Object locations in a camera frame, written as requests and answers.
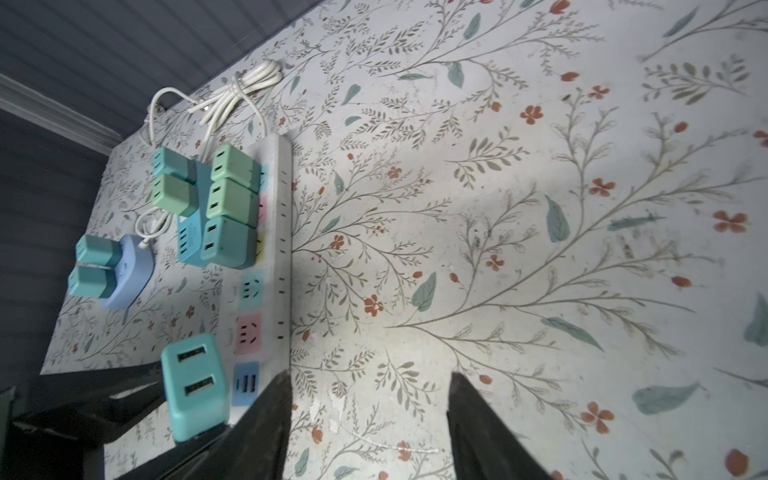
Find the white multicolour power strip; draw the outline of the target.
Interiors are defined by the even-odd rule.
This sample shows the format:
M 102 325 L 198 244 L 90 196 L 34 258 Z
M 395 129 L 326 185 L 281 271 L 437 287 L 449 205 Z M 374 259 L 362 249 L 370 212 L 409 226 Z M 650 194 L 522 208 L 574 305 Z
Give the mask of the white multicolour power strip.
M 290 368 L 292 149 L 271 133 L 244 148 L 261 167 L 255 264 L 226 269 L 218 344 L 236 424 L 280 372 Z

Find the teal power strip with USB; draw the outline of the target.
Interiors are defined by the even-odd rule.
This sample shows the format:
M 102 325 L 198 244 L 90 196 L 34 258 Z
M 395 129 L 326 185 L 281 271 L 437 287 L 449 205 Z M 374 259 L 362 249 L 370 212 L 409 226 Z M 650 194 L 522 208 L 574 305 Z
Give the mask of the teal power strip with USB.
M 201 257 L 206 210 L 212 185 L 211 167 L 195 162 L 198 208 L 189 216 L 178 220 L 178 259 L 180 262 L 205 268 L 208 262 Z

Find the teal charger cube top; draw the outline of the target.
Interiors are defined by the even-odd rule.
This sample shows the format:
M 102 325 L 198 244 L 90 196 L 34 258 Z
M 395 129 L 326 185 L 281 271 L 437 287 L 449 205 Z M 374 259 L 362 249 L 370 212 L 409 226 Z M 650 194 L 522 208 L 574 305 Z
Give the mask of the teal charger cube top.
M 200 334 L 161 353 L 173 440 L 186 442 L 229 420 L 229 383 L 215 338 Z

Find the light blue square power socket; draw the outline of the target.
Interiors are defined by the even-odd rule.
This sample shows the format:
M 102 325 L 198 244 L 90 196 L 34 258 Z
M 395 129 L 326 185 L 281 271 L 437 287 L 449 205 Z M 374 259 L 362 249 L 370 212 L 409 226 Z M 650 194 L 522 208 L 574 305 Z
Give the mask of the light blue square power socket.
M 125 235 L 120 240 L 122 256 L 113 269 L 116 286 L 112 295 L 102 300 L 103 309 L 129 308 L 148 284 L 155 262 L 150 248 L 140 246 L 142 241 L 137 235 Z

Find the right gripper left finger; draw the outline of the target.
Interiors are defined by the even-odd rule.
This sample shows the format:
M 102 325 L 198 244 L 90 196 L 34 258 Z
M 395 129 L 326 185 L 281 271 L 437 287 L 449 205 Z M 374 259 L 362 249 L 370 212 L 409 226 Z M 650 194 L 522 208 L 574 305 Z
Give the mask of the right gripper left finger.
M 233 427 L 217 426 L 124 474 L 124 479 L 281 479 L 292 415 L 290 373 L 279 373 Z

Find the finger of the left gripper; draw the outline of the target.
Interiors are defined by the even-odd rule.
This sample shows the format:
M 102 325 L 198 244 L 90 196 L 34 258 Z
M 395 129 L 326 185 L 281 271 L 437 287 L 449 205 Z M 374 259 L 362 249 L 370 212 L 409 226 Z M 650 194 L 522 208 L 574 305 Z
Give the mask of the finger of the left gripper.
M 164 401 L 159 362 L 40 375 L 16 387 L 11 421 L 87 444 L 106 444 Z

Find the green charger cube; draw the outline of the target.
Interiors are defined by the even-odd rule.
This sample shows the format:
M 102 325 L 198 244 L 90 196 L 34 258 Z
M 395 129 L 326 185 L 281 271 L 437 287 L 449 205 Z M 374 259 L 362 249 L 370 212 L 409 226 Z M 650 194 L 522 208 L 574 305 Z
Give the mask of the green charger cube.
M 231 180 L 253 193 L 258 193 L 261 183 L 261 166 L 239 148 L 221 145 L 214 153 L 211 180 Z
M 214 181 L 211 185 L 206 216 L 208 219 L 226 217 L 250 228 L 258 224 L 259 196 L 230 179 Z
M 166 174 L 155 177 L 151 201 L 155 207 L 182 217 L 189 217 L 198 209 L 196 187 Z

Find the teal charger cube front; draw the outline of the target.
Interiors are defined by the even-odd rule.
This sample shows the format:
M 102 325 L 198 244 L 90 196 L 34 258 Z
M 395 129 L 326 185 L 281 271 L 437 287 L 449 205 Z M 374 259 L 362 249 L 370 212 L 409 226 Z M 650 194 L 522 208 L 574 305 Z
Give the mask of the teal charger cube front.
M 67 278 L 67 293 L 85 298 L 109 298 L 116 288 L 111 269 L 76 265 Z

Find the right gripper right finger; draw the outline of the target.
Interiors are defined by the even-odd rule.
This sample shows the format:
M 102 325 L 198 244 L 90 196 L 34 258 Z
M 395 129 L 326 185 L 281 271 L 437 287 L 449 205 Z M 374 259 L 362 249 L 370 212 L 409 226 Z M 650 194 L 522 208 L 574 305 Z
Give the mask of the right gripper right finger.
M 451 375 L 447 421 L 458 480 L 551 478 L 458 372 Z

